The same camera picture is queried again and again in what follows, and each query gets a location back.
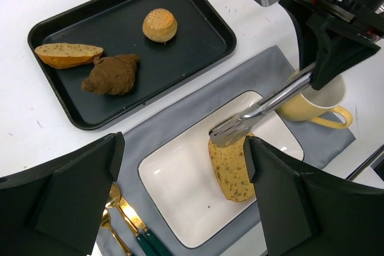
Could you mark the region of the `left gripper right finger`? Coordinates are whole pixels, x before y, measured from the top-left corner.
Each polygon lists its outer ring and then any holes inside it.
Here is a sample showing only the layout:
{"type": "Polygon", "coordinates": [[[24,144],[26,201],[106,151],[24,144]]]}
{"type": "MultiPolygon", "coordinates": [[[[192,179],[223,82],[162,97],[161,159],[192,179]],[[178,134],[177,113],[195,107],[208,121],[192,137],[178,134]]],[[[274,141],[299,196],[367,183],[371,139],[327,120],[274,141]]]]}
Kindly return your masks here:
{"type": "Polygon", "coordinates": [[[341,179],[246,137],[269,255],[382,255],[383,189],[341,179]]]}

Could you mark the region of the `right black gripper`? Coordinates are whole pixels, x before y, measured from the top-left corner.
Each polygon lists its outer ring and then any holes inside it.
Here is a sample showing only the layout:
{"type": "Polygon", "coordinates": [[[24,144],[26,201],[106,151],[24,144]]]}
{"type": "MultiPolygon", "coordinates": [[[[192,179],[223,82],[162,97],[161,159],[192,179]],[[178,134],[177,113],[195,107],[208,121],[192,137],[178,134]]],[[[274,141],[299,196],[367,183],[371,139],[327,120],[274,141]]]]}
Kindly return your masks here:
{"type": "Polygon", "coordinates": [[[311,87],[331,80],[372,57],[383,37],[383,0],[280,0],[296,32],[300,70],[314,65],[311,87]]]}

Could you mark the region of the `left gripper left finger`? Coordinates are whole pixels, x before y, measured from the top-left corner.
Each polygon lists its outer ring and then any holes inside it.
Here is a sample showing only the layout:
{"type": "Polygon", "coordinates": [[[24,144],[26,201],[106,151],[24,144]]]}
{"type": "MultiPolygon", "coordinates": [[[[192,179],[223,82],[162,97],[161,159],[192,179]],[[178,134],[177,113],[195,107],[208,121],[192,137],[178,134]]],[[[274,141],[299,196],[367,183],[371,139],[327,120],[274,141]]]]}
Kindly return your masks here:
{"type": "Polygon", "coordinates": [[[90,255],[124,146],[111,133],[1,177],[1,255],[90,255]]]}

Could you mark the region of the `bread slice with seeds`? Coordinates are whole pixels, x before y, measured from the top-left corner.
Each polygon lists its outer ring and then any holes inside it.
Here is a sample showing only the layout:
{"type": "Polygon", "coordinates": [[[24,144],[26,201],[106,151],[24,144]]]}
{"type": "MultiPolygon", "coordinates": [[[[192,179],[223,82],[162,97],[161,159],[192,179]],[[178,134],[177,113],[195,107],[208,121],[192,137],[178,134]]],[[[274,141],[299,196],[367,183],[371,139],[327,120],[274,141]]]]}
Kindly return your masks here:
{"type": "Polygon", "coordinates": [[[208,152],[216,180],[227,200],[235,203],[247,201],[256,195],[250,183],[244,156],[245,137],[227,147],[219,147],[212,140],[208,152]]]}

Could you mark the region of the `metal food tongs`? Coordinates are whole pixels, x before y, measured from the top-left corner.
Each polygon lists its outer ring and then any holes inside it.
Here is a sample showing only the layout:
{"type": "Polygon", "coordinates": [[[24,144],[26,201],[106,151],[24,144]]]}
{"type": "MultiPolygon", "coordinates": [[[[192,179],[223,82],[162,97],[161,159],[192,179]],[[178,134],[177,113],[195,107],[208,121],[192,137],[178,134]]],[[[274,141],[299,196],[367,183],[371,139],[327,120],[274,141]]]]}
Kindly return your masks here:
{"type": "Polygon", "coordinates": [[[226,147],[247,135],[271,112],[281,107],[288,100],[308,88],[312,82],[315,64],[311,64],[295,74],[281,88],[242,112],[239,112],[210,130],[211,141],[219,147],[226,147]]]}

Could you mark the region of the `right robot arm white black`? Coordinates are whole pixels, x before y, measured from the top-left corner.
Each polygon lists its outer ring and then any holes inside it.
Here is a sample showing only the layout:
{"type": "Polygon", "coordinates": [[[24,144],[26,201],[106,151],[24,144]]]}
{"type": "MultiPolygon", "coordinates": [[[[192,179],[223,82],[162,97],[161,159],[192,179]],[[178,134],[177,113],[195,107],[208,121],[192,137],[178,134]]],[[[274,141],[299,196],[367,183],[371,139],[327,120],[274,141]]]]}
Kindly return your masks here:
{"type": "Polygon", "coordinates": [[[314,65],[311,87],[375,55],[383,38],[383,0],[279,0],[295,27],[299,68],[314,65]]]}

